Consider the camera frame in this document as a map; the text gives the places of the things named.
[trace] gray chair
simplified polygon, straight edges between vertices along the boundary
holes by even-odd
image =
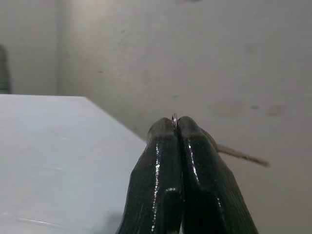
[[[10,93],[10,77],[5,48],[0,45],[0,94]]]

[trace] wall stain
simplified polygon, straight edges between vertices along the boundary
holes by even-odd
[[[220,117],[235,117],[245,108],[239,101],[223,101],[214,105],[214,113]]]
[[[142,73],[142,83],[145,86],[150,86],[151,84],[151,73],[149,70],[144,70]]]
[[[250,109],[252,109],[252,110],[259,110],[259,109],[260,109],[260,106],[258,106],[258,105],[252,105],[252,106],[250,107]]]
[[[174,94],[174,95],[172,95],[172,100],[176,101],[176,100],[178,100],[179,97],[180,97],[180,95]]]
[[[254,54],[254,46],[252,44],[245,44],[243,46],[243,51],[247,55],[252,55]]]
[[[281,104],[275,104],[268,108],[267,115],[269,117],[279,117],[285,113],[285,106]]]

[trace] metal ring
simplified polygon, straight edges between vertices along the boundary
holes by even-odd
[[[173,122],[175,128],[177,128],[177,115],[176,115],[176,113],[174,113],[172,115],[172,122]]]

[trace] wooden stick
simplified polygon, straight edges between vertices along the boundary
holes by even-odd
[[[255,163],[260,164],[260,165],[262,165],[264,167],[269,167],[270,166],[269,162],[267,162],[267,161],[265,161],[263,159],[259,159],[259,158],[256,158],[256,157],[251,157],[249,155],[246,155],[246,154],[244,154],[242,152],[236,151],[234,149],[231,149],[231,148],[223,146],[223,145],[217,144],[217,147],[218,147],[218,151],[220,153],[231,155],[231,156],[234,156],[234,157],[237,157],[237,158],[242,158],[242,159],[245,159],[245,160],[250,161],[250,162],[255,162]]]

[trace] white wall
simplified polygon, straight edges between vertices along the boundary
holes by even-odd
[[[56,0],[1,0],[0,44],[14,94],[56,94]]]
[[[259,233],[311,233],[311,9],[311,0],[60,1],[60,94],[87,96],[141,137],[161,117],[193,117],[218,142],[271,162],[226,159]]]

